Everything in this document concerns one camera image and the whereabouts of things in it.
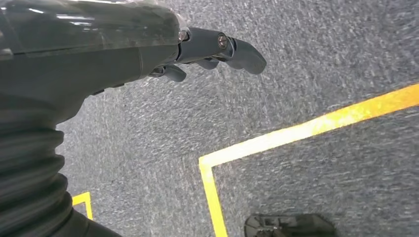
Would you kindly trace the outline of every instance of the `yellow floor tape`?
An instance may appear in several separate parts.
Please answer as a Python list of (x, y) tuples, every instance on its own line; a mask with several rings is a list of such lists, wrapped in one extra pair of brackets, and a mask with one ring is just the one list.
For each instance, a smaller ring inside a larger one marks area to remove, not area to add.
[(79, 205), (84, 203), (86, 207), (86, 214), (90, 220), (93, 220), (93, 213), (91, 211), (91, 201), (90, 201), (90, 193), (86, 192), (84, 194), (77, 195), (73, 197), (73, 206)]
[(200, 157), (199, 167), (216, 237), (227, 237), (212, 168), (357, 122), (419, 105), (419, 84), (369, 99), (308, 122), (274, 131)]

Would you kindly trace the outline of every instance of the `floor marking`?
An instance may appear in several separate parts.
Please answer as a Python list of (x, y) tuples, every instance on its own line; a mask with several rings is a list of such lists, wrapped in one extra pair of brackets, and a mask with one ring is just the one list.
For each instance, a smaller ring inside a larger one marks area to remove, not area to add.
[(215, 236), (227, 237), (228, 235), (212, 173), (214, 166), (418, 105), (419, 83), (200, 157), (199, 168)]
[(73, 197), (73, 206), (84, 203), (86, 207), (87, 218), (93, 220), (93, 214), (91, 211), (90, 192), (77, 195)]

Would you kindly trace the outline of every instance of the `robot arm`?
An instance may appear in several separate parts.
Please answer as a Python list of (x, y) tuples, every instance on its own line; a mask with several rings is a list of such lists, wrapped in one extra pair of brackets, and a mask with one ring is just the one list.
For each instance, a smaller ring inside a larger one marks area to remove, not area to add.
[(261, 73), (263, 57), (222, 32), (186, 28), (154, 0), (0, 1), (0, 236), (113, 237), (72, 208), (57, 124), (84, 99), (176, 64)]

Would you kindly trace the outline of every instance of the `plastic cover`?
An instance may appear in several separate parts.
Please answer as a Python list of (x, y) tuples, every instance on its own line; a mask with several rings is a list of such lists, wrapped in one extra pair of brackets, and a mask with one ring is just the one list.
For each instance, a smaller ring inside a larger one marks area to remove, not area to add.
[(156, 0), (0, 0), (0, 60), (178, 44), (187, 30)]

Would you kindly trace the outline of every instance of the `metal screw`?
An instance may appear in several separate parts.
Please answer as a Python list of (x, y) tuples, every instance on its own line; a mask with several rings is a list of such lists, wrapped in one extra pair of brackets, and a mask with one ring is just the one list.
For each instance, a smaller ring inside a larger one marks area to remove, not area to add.
[(188, 40), (188, 33), (186, 31), (179, 31), (179, 41)]
[(222, 49), (227, 48), (228, 39), (225, 35), (220, 35), (218, 37), (218, 46)]

